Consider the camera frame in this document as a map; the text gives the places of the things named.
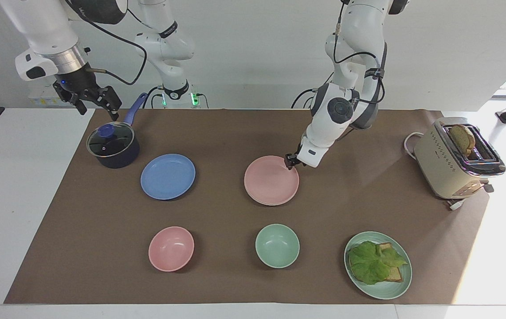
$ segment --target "pink bowl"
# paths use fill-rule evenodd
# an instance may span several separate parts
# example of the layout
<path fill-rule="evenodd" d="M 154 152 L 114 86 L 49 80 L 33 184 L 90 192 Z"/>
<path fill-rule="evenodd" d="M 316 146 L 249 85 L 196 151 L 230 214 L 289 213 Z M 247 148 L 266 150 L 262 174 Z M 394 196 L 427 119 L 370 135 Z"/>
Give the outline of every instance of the pink bowl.
<path fill-rule="evenodd" d="M 148 259 L 160 271 L 176 271 L 186 266 L 194 254 L 194 238 L 185 228 L 160 230 L 148 246 Z"/>
<path fill-rule="evenodd" d="M 257 158 L 247 167 L 244 183 L 255 201 L 276 206 L 294 197 L 300 177 L 295 168 L 287 169 L 284 158 L 270 155 Z"/>

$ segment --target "food on plate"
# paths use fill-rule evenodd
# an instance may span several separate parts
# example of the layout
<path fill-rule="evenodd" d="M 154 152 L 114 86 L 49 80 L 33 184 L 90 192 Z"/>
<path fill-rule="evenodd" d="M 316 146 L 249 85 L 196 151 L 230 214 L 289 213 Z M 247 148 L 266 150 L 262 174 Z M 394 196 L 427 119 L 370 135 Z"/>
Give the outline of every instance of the food on plate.
<path fill-rule="evenodd" d="M 465 125 L 457 124 L 449 129 L 450 137 L 456 147 L 466 157 L 470 156 L 475 147 L 475 136 Z"/>
<path fill-rule="evenodd" d="M 408 264 L 390 242 L 364 241 L 349 250 L 348 259 L 353 276 L 370 285 L 381 281 L 403 282 L 399 267 Z"/>

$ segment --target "lettuce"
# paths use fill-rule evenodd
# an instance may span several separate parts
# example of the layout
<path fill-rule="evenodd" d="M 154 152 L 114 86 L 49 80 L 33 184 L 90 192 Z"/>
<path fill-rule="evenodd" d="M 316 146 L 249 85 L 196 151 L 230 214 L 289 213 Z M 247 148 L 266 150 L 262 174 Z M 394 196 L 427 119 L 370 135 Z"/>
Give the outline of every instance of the lettuce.
<path fill-rule="evenodd" d="M 407 263 L 393 248 L 381 250 L 379 245 L 370 241 L 351 248 L 348 257 L 353 276 L 369 285 L 384 281 L 389 276 L 391 267 Z"/>

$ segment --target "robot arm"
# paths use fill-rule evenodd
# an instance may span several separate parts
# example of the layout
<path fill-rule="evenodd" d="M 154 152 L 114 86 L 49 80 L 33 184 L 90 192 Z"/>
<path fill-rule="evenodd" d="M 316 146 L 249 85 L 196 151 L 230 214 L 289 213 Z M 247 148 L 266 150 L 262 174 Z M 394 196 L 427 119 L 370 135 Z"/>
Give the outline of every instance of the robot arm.
<path fill-rule="evenodd" d="M 194 99 L 180 60 L 194 56 L 194 42 L 178 29 L 169 0 L 139 0 L 145 24 L 154 32 L 138 34 L 135 43 L 145 48 L 148 61 L 159 71 L 166 105 L 192 107 Z"/>
<path fill-rule="evenodd" d="M 317 167 L 322 157 L 347 127 L 367 129 L 375 121 L 387 45 L 383 21 L 387 12 L 400 13 L 407 0 L 342 0 L 345 13 L 336 33 L 326 41 L 326 52 L 334 62 L 331 83 L 321 86 L 312 103 L 312 123 L 301 137 L 298 150 L 287 154 L 286 165 Z M 353 59 L 366 67 L 361 93 L 354 90 L 358 74 Z"/>
<path fill-rule="evenodd" d="M 97 4 L 90 0 L 67 1 L 101 23 L 119 22 L 127 9 L 127 0 L 103 0 L 104 4 L 101 0 Z M 121 100 L 111 86 L 99 87 L 95 74 L 86 70 L 90 67 L 86 52 L 58 0 L 0 0 L 0 4 L 30 45 L 15 60 L 20 78 L 31 81 L 55 75 L 53 86 L 62 101 L 74 105 L 82 115 L 87 111 L 82 101 L 91 101 L 117 119 Z"/>

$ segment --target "table surface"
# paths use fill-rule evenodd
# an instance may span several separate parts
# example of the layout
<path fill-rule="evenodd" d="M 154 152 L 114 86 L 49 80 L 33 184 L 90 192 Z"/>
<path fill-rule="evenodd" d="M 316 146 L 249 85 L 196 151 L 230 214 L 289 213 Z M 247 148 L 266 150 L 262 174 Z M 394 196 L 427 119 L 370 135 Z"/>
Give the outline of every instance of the table surface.
<path fill-rule="evenodd" d="M 506 163 L 506 127 L 497 124 L 492 112 L 506 102 L 490 101 L 478 113 L 467 117 L 478 125 Z M 466 317 L 471 311 L 506 313 L 506 306 L 413 306 L 413 305 L 285 305 L 238 303 L 217 305 L 1 305 L 17 274 L 34 234 L 48 209 L 77 148 L 93 111 L 80 117 L 74 109 L 7 109 L 0 117 L 0 316 L 42 317 L 46 313 L 95 317 L 120 317 L 137 313 L 150 317 L 156 311 L 165 317 L 212 315 L 232 317 L 234 311 L 250 317 L 267 314 L 293 315 L 295 318 L 344 317 L 419 318 L 424 311 L 440 318 Z M 445 113 L 447 116 L 463 113 Z M 478 231 L 476 242 L 455 294 L 457 303 L 476 305 L 477 300 L 506 304 L 506 274 L 495 276 L 506 266 L 506 174 L 492 181 L 496 192 Z M 504 252 L 502 261 L 495 252 Z M 492 289 L 483 289 L 486 285 Z"/>

